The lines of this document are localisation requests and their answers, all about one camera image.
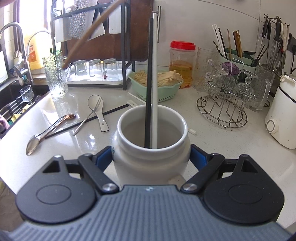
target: white countertop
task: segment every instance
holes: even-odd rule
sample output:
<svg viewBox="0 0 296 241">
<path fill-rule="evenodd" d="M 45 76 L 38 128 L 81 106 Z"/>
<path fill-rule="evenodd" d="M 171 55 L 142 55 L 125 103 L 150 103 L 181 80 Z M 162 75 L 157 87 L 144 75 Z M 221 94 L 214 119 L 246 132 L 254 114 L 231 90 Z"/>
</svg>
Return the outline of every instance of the white countertop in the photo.
<svg viewBox="0 0 296 241">
<path fill-rule="evenodd" d="M 0 141 L 0 177 L 17 193 L 20 188 L 53 156 L 61 154 L 65 159 L 76 159 L 84 153 L 95 154 L 111 144 L 116 124 L 121 114 L 128 108 L 105 116 L 110 128 L 102 133 L 98 120 L 84 125 L 76 136 L 75 129 L 44 140 L 38 149 L 26 156 L 28 140 L 43 132 L 59 117 L 73 113 L 77 118 L 63 125 L 67 127 L 83 120 L 90 112 L 87 99 L 92 94 L 100 95 L 104 100 L 103 111 L 126 104 L 132 99 L 128 91 L 105 88 L 69 88 L 62 98 L 44 97 L 36 106 L 26 113 Z M 281 146 L 266 130 L 264 118 L 268 108 L 260 113 L 247 110 L 248 123 L 240 129 L 226 129 L 217 126 L 204 118 L 196 107 L 199 95 L 193 88 L 180 89 L 176 96 L 161 104 L 179 112 L 186 120 L 188 127 L 196 130 L 196 136 L 189 134 L 192 144 L 208 153 L 220 153 L 226 158 L 238 158 L 240 154 L 249 154 L 277 183 L 285 195 L 285 204 L 278 218 L 284 228 L 296 222 L 296 149 L 290 150 Z M 113 165 L 105 173 L 115 182 L 118 178 Z M 196 168 L 189 163 L 185 179 L 196 173 Z"/>
</svg>

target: white electric kettle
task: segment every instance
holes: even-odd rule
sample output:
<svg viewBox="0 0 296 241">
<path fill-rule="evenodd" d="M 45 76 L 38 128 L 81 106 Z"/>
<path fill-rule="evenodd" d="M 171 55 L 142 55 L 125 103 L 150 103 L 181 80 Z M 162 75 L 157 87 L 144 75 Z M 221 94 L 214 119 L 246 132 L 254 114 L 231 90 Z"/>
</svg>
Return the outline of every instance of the white electric kettle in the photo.
<svg viewBox="0 0 296 241">
<path fill-rule="evenodd" d="M 296 76 L 284 73 L 265 118 L 266 130 L 283 146 L 296 148 Z"/>
</svg>

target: wall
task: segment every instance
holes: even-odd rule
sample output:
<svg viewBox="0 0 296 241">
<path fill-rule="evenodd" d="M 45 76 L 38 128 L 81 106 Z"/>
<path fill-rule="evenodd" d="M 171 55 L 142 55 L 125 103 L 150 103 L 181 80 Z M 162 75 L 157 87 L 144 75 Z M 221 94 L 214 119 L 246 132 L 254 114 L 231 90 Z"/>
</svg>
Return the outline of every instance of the wall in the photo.
<svg viewBox="0 0 296 241">
<path fill-rule="evenodd" d="M 6 24 L 12 22 L 13 3 L 0 8 L 0 29 Z M 15 44 L 13 39 L 13 28 L 9 27 L 4 31 L 0 39 L 1 48 L 7 57 L 9 69 L 13 68 L 13 54 L 15 52 Z"/>
<path fill-rule="evenodd" d="M 215 49 L 211 27 L 214 23 L 220 27 L 224 40 L 228 39 L 227 29 L 230 33 L 239 30 L 245 51 L 255 50 L 258 29 L 262 31 L 264 13 L 269 17 L 278 15 L 283 22 L 290 23 L 290 31 L 296 37 L 295 0 L 154 0 L 155 11 L 158 6 L 162 6 L 158 44 L 159 66 L 169 65 L 172 40 L 194 42 L 197 47 Z M 235 49 L 233 37 L 231 46 Z M 291 59 L 292 54 L 288 53 L 286 67 L 291 66 Z"/>
</svg>

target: faucet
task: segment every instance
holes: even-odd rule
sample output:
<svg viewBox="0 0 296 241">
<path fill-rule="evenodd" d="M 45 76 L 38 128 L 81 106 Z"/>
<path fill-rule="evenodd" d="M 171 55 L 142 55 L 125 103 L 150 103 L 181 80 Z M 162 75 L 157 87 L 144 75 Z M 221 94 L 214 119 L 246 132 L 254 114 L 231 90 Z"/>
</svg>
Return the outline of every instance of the faucet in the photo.
<svg viewBox="0 0 296 241">
<path fill-rule="evenodd" d="M 38 31 L 38 32 L 36 32 L 36 33 L 34 33 L 34 34 L 32 34 L 31 37 L 30 37 L 29 40 L 28 40 L 28 43 L 27 43 L 27 49 L 26 49 L 26 50 L 27 50 L 27 55 L 28 55 L 28 57 L 29 57 L 29 46 L 30 46 L 30 41 L 31 41 L 31 39 L 32 39 L 36 34 L 41 33 L 41 32 L 48 33 L 48 34 L 51 36 L 51 33 L 48 32 L 48 31 L 46 31 L 46 30 L 40 30 L 40 31 Z"/>
<path fill-rule="evenodd" d="M 28 61 L 26 51 L 25 51 L 25 41 L 24 41 L 24 37 L 22 35 L 22 28 L 20 27 L 20 24 L 17 23 L 17 22 L 8 23 L 0 30 L 0 38 L 1 38 L 1 35 L 4 32 L 4 30 L 7 29 L 8 27 L 16 27 L 16 28 L 18 28 L 18 30 L 20 32 L 20 39 L 21 39 L 21 49 L 22 49 L 21 53 L 22 53 L 23 58 L 24 58 L 24 69 L 20 71 L 16 66 L 14 66 L 13 69 L 16 71 L 17 75 L 20 78 L 22 78 L 24 75 L 26 75 L 28 81 L 33 80 L 33 76 L 32 76 L 32 73 L 31 73 L 29 61 Z"/>
</svg>

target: metal screw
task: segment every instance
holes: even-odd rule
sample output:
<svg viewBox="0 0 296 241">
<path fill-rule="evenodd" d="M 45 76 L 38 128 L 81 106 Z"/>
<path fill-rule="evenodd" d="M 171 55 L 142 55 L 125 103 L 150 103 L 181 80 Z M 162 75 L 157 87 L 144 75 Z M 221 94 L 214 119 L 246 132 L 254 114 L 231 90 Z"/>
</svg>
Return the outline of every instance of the metal screw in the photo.
<svg viewBox="0 0 296 241">
<path fill-rule="evenodd" d="M 105 192 L 112 192 L 117 188 L 117 186 L 114 183 L 106 183 L 103 185 L 103 190 Z"/>
<path fill-rule="evenodd" d="M 194 183 L 186 183 L 182 188 L 184 191 L 192 192 L 197 189 L 197 186 Z"/>
</svg>

